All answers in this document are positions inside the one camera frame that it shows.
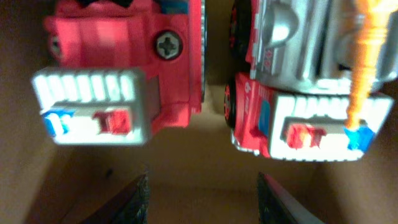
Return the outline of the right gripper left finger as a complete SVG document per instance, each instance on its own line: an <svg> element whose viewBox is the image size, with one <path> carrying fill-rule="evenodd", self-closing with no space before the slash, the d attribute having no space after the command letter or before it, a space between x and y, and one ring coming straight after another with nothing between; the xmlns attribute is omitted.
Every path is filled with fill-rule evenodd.
<svg viewBox="0 0 398 224"><path fill-rule="evenodd" d="M142 174L80 223L148 224L149 199L148 176Z"/></svg>

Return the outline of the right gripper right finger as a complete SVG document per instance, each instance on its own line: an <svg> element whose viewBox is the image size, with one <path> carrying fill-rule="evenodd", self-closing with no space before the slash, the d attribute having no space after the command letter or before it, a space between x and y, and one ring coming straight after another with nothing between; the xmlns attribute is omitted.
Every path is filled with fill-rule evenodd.
<svg viewBox="0 0 398 224"><path fill-rule="evenodd" d="M270 175L257 175L259 223L324 224Z"/></svg>

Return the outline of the red fire truck yellow ladder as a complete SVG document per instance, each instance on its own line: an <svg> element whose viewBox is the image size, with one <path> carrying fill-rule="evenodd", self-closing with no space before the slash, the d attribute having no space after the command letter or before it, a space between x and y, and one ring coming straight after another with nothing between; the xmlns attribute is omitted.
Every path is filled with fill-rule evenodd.
<svg viewBox="0 0 398 224"><path fill-rule="evenodd" d="M235 1L232 53L250 64L224 91L224 116L240 151L286 161L356 161L370 148L394 105L381 92L397 78L397 9L377 53L376 76L347 130L355 37L366 13L356 1Z"/></svg>

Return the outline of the red fire truck grey top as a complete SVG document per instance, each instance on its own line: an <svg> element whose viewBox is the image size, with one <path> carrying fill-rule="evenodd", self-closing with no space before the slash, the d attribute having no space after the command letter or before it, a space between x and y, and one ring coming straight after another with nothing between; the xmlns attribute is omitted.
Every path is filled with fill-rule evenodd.
<svg viewBox="0 0 398 224"><path fill-rule="evenodd" d="M48 135L61 146L141 146L185 128L205 97L206 4L56 3L44 20L55 66L32 86Z"/></svg>

